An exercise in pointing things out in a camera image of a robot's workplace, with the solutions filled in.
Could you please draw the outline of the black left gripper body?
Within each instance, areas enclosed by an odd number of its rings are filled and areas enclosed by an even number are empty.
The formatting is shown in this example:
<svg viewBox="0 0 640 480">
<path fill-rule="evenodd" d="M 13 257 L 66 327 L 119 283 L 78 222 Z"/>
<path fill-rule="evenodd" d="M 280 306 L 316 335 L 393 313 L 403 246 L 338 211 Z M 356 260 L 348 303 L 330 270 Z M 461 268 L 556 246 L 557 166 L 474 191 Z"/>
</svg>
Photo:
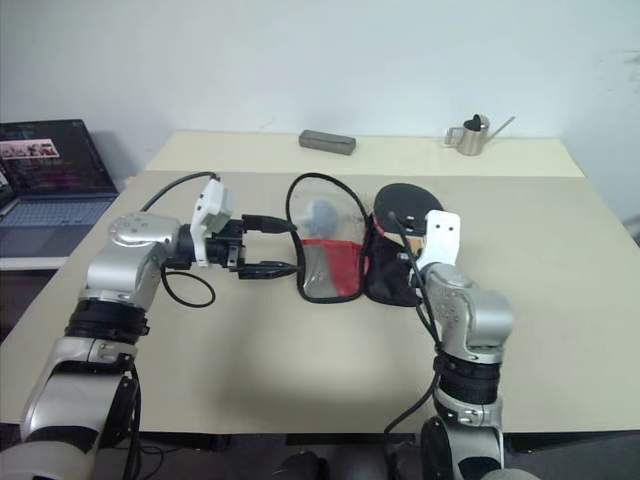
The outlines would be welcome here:
<svg viewBox="0 0 640 480">
<path fill-rule="evenodd" d="M 207 260 L 229 271 L 240 273 L 246 268 L 243 218 L 230 220 L 218 233 L 207 237 Z"/>
</svg>

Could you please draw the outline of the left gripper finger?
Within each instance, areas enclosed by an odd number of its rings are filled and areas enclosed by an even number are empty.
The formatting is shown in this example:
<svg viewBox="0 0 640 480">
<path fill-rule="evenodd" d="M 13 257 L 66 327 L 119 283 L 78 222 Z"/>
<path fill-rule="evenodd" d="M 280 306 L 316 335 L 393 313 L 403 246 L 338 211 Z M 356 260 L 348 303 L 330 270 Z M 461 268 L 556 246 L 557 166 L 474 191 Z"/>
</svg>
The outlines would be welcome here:
<svg viewBox="0 0 640 480">
<path fill-rule="evenodd" d="M 261 261 L 242 264 L 235 269 L 235 272 L 241 280 L 271 280 L 296 274 L 298 266 L 280 261 Z"/>
<path fill-rule="evenodd" d="M 273 216 L 243 215 L 242 223 L 245 232 L 258 231 L 267 234 L 281 234 L 297 231 L 297 227 L 290 221 Z"/>
</svg>

